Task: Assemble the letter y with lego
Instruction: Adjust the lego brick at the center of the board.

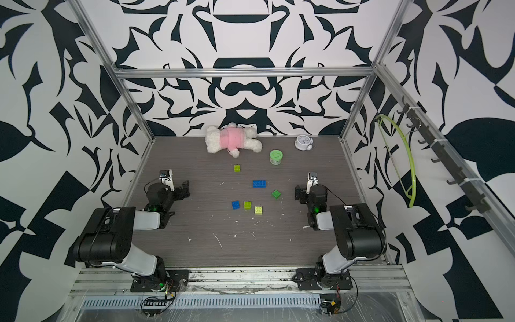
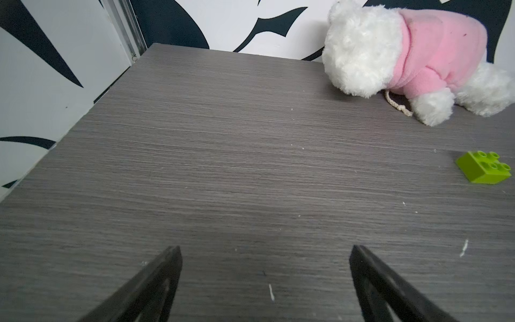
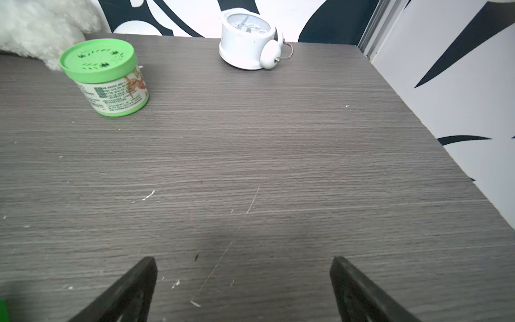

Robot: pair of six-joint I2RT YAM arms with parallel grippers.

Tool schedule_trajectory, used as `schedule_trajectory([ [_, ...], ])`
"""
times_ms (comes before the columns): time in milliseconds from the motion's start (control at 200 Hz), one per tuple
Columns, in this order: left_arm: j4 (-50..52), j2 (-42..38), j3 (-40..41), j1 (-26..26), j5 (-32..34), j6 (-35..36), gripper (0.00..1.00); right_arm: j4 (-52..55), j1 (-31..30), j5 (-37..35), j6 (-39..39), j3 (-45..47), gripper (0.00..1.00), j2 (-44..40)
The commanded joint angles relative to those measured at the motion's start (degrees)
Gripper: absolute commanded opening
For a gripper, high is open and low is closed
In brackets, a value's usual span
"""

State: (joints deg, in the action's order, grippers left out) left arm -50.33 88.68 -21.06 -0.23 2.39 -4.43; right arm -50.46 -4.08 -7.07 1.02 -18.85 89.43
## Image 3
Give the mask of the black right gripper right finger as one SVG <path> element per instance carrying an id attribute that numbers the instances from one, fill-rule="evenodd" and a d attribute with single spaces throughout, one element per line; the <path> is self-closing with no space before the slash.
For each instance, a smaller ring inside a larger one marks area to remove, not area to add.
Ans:
<path id="1" fill-rule="evenodd" d="M 418 321 L 343 256 L 333 259 L 330 278 L 342 321 Z"/>

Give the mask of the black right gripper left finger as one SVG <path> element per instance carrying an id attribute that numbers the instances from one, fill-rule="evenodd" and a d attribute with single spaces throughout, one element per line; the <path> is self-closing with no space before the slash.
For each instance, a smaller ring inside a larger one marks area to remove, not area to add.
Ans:
<path id="1" fill-rule="evenodd" d="M 142 258 L 71 321 L 147 321 L 157 276 L 155 259 Z"/>

